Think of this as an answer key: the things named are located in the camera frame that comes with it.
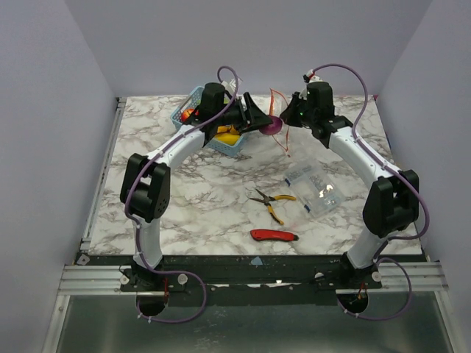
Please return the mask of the clear orange-zip bag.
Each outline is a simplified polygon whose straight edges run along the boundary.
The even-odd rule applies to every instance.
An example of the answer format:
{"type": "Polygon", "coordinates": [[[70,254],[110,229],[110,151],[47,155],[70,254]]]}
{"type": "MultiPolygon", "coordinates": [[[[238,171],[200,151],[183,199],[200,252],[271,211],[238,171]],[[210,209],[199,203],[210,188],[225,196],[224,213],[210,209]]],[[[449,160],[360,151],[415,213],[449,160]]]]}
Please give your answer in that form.
{"type": "Polygon", "coordinates": [[[269,114],[279,121],[279,131],[269,137],[272,162],[294,163],[295,161],[313,158],[316,142],[307,127],[293,127],[282,122],[280,114],[291,101],[284,93],[273,88],[270,91],[269,114]]]}

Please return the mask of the purple toy onion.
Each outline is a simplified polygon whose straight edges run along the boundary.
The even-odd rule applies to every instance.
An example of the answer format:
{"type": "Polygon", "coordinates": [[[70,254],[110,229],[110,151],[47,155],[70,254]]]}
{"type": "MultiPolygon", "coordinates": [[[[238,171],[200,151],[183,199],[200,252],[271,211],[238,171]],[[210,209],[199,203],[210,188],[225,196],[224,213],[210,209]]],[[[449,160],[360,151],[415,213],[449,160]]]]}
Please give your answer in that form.
{"type": "Polygon", "coordinates": [[[283,121],[274,115],[269,116],[272,122],[266,126],[261,127],[258,131],[263,135],[276,135],[283,128],[283,121]]]}

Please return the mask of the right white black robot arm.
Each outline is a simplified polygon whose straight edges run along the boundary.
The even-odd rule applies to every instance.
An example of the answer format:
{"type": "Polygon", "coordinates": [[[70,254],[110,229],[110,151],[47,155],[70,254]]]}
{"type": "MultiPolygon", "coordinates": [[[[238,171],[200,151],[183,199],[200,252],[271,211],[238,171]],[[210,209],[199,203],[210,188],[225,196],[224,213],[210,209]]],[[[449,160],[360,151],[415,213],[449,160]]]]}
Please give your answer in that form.
{"type": "Polygon", "coordinates": [[[339,281],[355,288],[387,242],[408,228],[419,215],[419,177],[412,171],[388,166],[356,132],[353,123],[335,112],[333,90],[327,82],[312,82],[291,96],[280,114],[289,126],[308,128],[322,145],[340,156],[361,178],[369,193],[362,211],[364,228],[340,259],[339,281]]]}

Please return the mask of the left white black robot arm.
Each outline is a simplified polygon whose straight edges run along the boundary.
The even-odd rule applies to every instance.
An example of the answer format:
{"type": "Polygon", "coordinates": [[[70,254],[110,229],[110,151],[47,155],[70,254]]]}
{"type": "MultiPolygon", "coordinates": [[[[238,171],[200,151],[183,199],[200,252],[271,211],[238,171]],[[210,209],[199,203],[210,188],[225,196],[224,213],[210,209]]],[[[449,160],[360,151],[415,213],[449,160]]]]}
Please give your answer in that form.
{"type": "Polygon", "coordinates": [[[142,267],[138,282],[147,290],[158,289],[163,281],[164,271],[158,268],[163,259],[160,218],[169,206],[172,171],[208,145],[221,126],[242,135],[273,123],[248,92],[238,98],[221,83],[207,83],[196,102],[170,140],[146,155],[134,153],[127,161],[120,200],[135,229],[133,260],[142,267]]]}

